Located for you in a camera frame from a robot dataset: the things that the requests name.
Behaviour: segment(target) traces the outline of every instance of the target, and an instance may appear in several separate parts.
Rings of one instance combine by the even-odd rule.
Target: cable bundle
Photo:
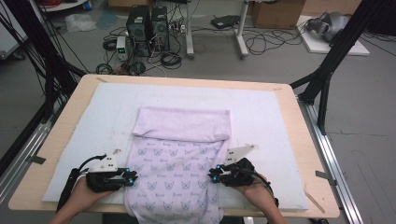
[[[62,3],[62,0],[38,0],[38,4],[42,7],[57,7]]]

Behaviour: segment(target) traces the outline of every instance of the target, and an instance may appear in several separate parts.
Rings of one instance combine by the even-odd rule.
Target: gray floor
[[[66,10],[64,14],[82,12]],[[95,21],[102,9],[91,14]],[[107,29],[64,34],[64,38],[90,71],[103,62],[103,37],[124,25],[117,19]],[[205,18],[194,21],[209,27]],[[396,43],[370,41],[396,54]],[[332,78],[326,128],[346,182],[361,212],[364,223],[394,223],[396,220],[396,60],[366,41],[369,57],[347,56]],[[165,70],[167,77],[291,83],[315,71],[325,55],[308,53],[303,44],[284,45],[260,56],[240,60],[239,49],[230,33],[203,32],[194,35],[195,58],[190,61],[183,48],[183,62],[177,70]],[[68,61],[79,66],[70,50],[64,47]],[[147,76],[164,77],[160,69]],[[300,93],[303,88],[295,90]],[[42,91],[28,60],[0,62],[0,155],[12,142],[44,101]],[[45,223],[52,213],[10,211],[9,196],[0,205],[2,223]],[[100,223],[98,214],[81,214],[73,223]],[[347,223],[341,215],[330,223]],[[290,218],[290,223],[309,223]]]

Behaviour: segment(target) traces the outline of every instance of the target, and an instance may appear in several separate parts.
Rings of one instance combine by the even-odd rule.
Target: black pole
[[[290,84],[291,87],[295,89],[308,83],[304,92],[300,93],[298,96],[301,101],[304,101],[309,105],[314,103],[315,98],[321,92],[318,112],[318,126],[322,134],[326,134],[326,109],[332,75],[334,74],[335,69],[337,69],[340,63],[347,56],[350,49],[352,49],[352,47],[355,45],[356,41],[364,32],[364,29],[369,24],[372,17],[381,8],[384,2],[385,0],[362,0],[361,4],[356,9],[345,29],[335,40],[334,45],[330,49],[320,67],[314,73],[300,78],[299,80]]]

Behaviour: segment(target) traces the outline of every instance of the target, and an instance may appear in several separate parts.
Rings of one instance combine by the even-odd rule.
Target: human hand
[[[276,207],[273,196],[260,180],[255,179],[250,186],[233,188],[242,193],[253,206],[260,209],[267,217],[269,223],[287,223],[286,219],[283,218],[279,209]]]
[[[87,179],[83,176],[77,181],[66,204],[56,213],[49,224],[69,223],[75,215],[92,207],[97,201],[105,198],[111,193],[113,193],[113,191],[93,192],[88,188]]]
[[[263,206],[272,204],[275,205],[274,199],[272,198],[270,192],[258,179],[254,179],[250,186],[234,187],[234,189],[242,193],[253,206],[261,210]]]
[[[72,194],[66,204],[72,204],[75,207],[75,210],[80,213],[92,207],[97,201],[105,198],[113,192],[114,191],[99,193],[93,192],[87,186],[87,178],[83,176],[78,180],[77,184],[73,188]]]

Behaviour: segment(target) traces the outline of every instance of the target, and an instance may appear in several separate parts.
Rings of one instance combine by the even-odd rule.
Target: white cloth
[[[228,110],[142,107],[127,167],[137,171],[125,207],[139,223],[217,224],[218,190],[208,171],[224,163]]]

